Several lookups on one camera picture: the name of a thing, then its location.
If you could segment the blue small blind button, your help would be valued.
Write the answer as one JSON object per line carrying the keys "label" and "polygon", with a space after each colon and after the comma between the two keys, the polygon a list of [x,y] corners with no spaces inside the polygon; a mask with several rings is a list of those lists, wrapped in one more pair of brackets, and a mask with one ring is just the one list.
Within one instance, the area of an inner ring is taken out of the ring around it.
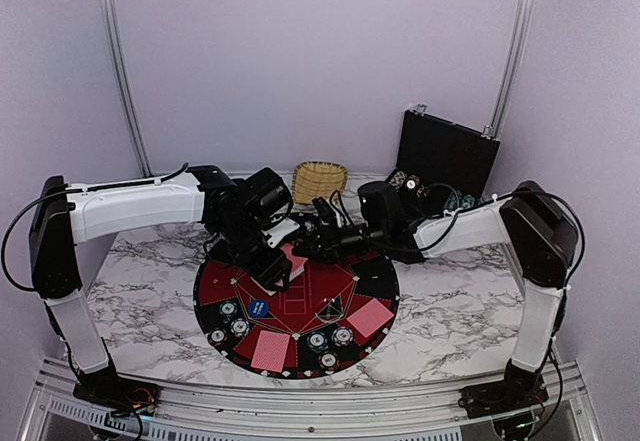
{"label": "blue small blind button", "polygon": [[254,299],[249,303],[248,315],[253,319],[262,319],[270,314],[270,304],[263,299]]}

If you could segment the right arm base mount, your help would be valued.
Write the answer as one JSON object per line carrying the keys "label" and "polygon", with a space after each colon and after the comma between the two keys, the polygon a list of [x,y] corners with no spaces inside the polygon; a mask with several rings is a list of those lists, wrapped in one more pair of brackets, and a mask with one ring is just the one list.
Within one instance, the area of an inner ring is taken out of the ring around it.
{"label": "right arm base mount", "polygon": [[458,406],[469,419],[490,416],[501,440],[525,440],[541,420],[548,400],[544,386],[525,393],[510,390],[504,381],[497,381],[463,388]]}

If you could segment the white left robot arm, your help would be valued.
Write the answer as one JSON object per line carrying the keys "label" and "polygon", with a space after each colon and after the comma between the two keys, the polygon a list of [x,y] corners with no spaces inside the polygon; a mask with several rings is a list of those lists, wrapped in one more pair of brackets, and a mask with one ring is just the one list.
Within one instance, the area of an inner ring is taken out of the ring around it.
{"label": "white left robot arm", "polygon": [[244,180],[213,165],[183,166],[164,176],[111,184],[47,180],[30,230],[32,284],[80,370],[106,406],[125,399],[126,384],[92,319],[75,248],[95,238],[165,224],[201,224],[223,256],[268,291],[284,291],[292,263],[280,246],[299,229],[291,193],[263,168]]}

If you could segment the red playing card deck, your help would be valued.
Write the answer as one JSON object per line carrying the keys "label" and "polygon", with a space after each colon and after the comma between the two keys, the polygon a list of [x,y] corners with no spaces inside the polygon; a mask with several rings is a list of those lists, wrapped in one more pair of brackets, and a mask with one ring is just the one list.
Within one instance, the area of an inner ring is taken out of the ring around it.
{"label": "red playing card deck", "polygon": [[284,244],[281,249],[285,253],[287,259],[292,263],[291,271],[287,281],[278,280],[274,287],[265,288],[265,292],[269,296],[275,296],[277,293],[284,292],[288,289],[289,284],[298,276],[302,275],[305,270],[305,265],[308,261],[307,258],[297,256],[293,253],[293,246],[291,244]]}

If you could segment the clear round dealer button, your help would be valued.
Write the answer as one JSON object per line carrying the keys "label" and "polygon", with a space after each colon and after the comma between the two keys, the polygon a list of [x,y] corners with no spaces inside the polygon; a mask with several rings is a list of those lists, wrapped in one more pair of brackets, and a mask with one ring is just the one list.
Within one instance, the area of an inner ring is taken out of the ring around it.
{"label": "clear round dealer button", "polygon": [[335,323],[344,316],[344,307],[340,297],[321,299],[315,307],[316,317],[325,324]]}

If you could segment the dealt red card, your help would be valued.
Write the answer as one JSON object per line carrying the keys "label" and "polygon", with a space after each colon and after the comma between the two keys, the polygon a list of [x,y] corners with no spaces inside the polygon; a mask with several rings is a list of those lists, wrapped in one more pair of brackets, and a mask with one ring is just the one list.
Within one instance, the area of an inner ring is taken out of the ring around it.
{"label": "dealt red card", "polygon": [[257,339],[251,367],[270,372],[284,368],[290,337],[287,334],[262,331]]}
{"label": "dealt red card", "polygon": [[364,338],[381,329],[394,314],[378,299],[372,299],[347,318],[347,322]]}

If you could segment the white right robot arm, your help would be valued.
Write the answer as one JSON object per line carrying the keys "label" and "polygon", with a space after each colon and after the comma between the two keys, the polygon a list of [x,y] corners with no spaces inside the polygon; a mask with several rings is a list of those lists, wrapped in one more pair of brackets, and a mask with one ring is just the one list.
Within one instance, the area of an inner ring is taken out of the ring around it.
{"label": "white right robot arm", "polygon": [[533,181],[436,218],[409,219],[397,190],[383,181],[360,186],[358,200],[362,222],[348,219],[343,226],[321,200],[315,215],[306,219],[294,254],[334,264],[377,250],[412,264],[484,246],[511,250],[524,308],[509,361],[515,371],[497,384],[495,399],[506,409],[519,407],[534,392],[528,373],[538,371],[547,359],[562,323],[570,280],[585,255],[584,227],[570,204]]}

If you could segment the green blue chip stack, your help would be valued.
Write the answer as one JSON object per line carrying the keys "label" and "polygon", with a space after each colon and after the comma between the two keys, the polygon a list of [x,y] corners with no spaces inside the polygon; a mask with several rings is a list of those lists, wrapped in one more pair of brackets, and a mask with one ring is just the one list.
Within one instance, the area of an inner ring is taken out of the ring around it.
{"label": "green blue chip stack", "polygon": [[235,301],[227,300],[219,305],[219,314],[225,323],[228,323],[237,317],[238,306]]}
{"label": "green blue chip stack", "polygon": [[310,333],[306,339],[307,347],[314,353],[322,353],[328,349],[329,342],[327,336],[320,331]]}

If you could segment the red black chip stack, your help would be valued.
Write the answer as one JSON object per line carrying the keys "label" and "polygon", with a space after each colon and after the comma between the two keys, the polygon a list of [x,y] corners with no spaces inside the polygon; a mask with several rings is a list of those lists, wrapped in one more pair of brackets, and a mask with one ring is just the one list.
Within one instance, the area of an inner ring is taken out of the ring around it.
{"label": "red black chip stack", "polygon": [[322,370],[333,372],[339,366],[339,358],[335,353],[328,351],[319,355],[318,363]]}
{"label": "red black chip stack", "polygon": [[227,340],[227,333],[225,329],[216,328],[207,334],[207,340],[211,346],[223,345]]}

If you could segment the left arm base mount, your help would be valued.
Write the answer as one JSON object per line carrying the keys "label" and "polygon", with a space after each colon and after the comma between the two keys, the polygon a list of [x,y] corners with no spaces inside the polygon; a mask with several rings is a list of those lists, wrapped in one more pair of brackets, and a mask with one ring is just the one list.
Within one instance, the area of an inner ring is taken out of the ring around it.
{"label": "left arm base mount", "polygon": [[75,398],[107,409],[105,419],[98,422],[100,426],[140,437],[149,432],[148,420],[155,414],[159,395],[157,384],[131,379],[122,379],[115,395],[109,397],[91,394],[80,383],[73,389]]}

